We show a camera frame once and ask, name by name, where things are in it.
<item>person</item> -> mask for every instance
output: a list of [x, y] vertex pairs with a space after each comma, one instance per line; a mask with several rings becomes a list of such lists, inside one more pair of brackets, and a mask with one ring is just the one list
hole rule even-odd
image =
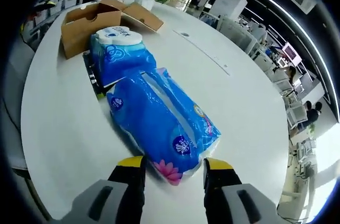
[[282, 67], [282, 68], [279, 68], [278, 70], [284, 71], [286, 75], [288, 75], [289, 77], [289, 83], [293, 84], [293, 79], [294, 79], [294, 76], [296, 75], [296, 68], [294, 66]]
[[307, 101], [305, 105], [307, 109], [307, 120], [305, 122], [299, 123], [296, 128], [291, 130], [291, 137], [299, 134], [300, 132], [304, 131], [309, 125], [316, 122], [319, 118], [319, 115], [321, 114], [321, 102], [317, 102], [314, 109], [312, 108], [312, 103], [310, 101]]
[[260, 44], [265, 44], [268, 33], [264, 24], [259, 24], [259, 26], [251, 30], [250, 33], [256, 38], [256, 40], [259, 41]]

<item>office desk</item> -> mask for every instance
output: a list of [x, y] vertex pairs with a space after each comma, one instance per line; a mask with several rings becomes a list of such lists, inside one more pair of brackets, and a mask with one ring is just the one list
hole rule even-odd
[[[165, 23], [141, 32], [158, 67], [221, 131], [212, 157], [228, 161], [244, 183], [278, 203], [288, 163], [286, 112], [280, 94], [239, 47], [205, 23], [167, 5], [152, 9]], [[26, 80], [22, 143], [34, 186], [53, 218], [132, 153], [98, 102], [81, 55], [65, 60], [61, 14], [46, 33]], [[203, 168], [178, 187], [147, 172], [141, 223], [206, 223]]]

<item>white round table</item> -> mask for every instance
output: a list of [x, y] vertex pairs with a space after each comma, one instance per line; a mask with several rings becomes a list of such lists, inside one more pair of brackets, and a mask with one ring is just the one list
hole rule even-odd
[[[212, 157], [229, 162], [243, 183], [278, 203], [288, 162], [284, 102], [260, 68], [229, 39], [167, 5], [164, 21], [142, 31], [158, 67], [205, 111], [221, 131]], [[66, 60], [60, 45], [62, 13], [30, 66], [21, 111], [22, 144], [33, 184], [55, 219], [73, 199], [132, 153], [99, 103], [82, 55]], [[174, 187], [147, 172], [141, 223], [207, 223], [202, 167]]]

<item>blue tissue package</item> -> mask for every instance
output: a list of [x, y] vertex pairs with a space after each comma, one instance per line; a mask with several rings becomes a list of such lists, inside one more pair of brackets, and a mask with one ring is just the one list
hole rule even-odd
[[165, 68], [133, 74], [107, 93], [113, 120], [172, 185], [200, 163], [220, 136]]
[[142, 35], [123, 26], [104, 28], [92, 35], [90, 54], [103, 87], [129, 74], [156, 67]]

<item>ceiling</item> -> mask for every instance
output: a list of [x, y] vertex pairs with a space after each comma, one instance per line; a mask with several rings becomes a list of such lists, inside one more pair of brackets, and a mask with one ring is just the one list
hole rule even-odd
[[[340, 37], [338, 31], [339, 17], [334, 15], [340, 15], [340, 6], [336, 0], [319, 0], [318, 4], [307, 15], [290, 0], [274, 0], [298, 21], [318, 51], [315, 50], [313, 44], [299, 27], [271, 2], [268, 0], [247, 1], [246, 7], [263, 18], [265, 24], [270, 24], [285, 40], [290, 42], [302, 56], [306, 67], [318, 75], [318, 79], [328, 91], [330, 106], [337, 117], [339, 108], [336, 100], [340, 102], [340, 99], [336, 97], [333, 89], [339, 92], [337, 95], [340, 95], [340, 79], [337, 79], [340, 78], [337, 74], [340, 71]], [[248, 10], [244, 10], [242, 13], [247, 17], [254, 17]], [[317, 52], [322, 56], [328, 69], [325, 69]], [[329, 75], [333, 78], [333, 83], [329, 80]]]

